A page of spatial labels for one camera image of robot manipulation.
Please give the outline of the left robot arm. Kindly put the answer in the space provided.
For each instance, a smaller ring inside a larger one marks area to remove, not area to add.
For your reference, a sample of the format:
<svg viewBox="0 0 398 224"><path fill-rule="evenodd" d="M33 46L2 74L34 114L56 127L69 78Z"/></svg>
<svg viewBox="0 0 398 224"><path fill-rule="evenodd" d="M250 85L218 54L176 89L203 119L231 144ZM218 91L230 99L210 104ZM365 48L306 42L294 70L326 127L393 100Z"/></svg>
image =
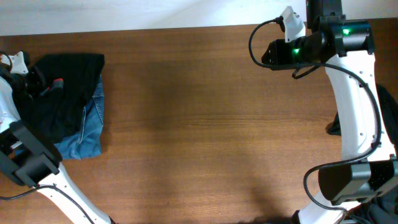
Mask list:
<svg viewBox="0 0 398 224"><path fill-rule="evenodd" d="M103 54L1 54L1 172L53 202L74 223L111 223L63 160L101 154Z"/></svg>

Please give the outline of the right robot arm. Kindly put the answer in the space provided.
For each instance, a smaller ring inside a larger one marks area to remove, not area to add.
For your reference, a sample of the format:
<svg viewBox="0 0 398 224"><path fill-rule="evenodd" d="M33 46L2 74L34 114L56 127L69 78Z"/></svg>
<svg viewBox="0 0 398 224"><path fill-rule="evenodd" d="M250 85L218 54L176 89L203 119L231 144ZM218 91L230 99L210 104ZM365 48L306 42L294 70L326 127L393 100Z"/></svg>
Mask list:
<svg viewBox="0 0 398 224"><path fill-rule="evenodd" d="M397 186L397 153L384 125L375 82L369 22L349 21L340 1L307 1L302 20L286 7L274 22L283 39L269 44L258 65L291 70L295 79L323 67L335 94L341 160L315 166L319 192L293 215L294 223L362 223L352 209Z"/></svg>

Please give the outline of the black leggings red-grey waistband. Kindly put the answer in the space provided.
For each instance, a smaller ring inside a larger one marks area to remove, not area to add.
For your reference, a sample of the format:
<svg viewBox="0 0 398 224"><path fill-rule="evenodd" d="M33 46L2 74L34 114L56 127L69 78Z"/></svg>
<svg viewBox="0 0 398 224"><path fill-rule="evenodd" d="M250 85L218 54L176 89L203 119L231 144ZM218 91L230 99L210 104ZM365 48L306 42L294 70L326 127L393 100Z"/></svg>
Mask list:
<svg viewBox="0 0 398 224"><path fill-rule="evenodd" d="M64 80L37 66L31 68L25 80L27 98L21 105L21 118L51 141L59 141L64 133L57 114L64 97Z"/></svg>

